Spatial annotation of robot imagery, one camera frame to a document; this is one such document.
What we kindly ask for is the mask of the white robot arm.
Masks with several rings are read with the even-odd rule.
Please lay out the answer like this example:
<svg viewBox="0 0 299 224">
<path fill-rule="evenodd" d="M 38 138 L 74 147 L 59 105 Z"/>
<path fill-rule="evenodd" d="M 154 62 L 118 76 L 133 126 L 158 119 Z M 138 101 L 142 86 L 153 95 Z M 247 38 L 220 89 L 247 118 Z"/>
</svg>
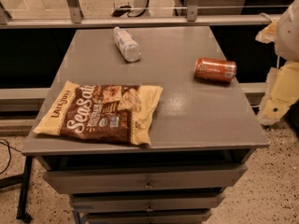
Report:
<svg viewBox="0 0 299 224">
<path fill-rule="evenodd" d="M 280 19 L 262 29 L 255 39 L 265 44 L 273 42 L 278 59 L 286 61 L 268 72 L 259 107 L 258 121 L 273 125 L 299 100 L 299 0 L 294 0 Z"/>
</svg>

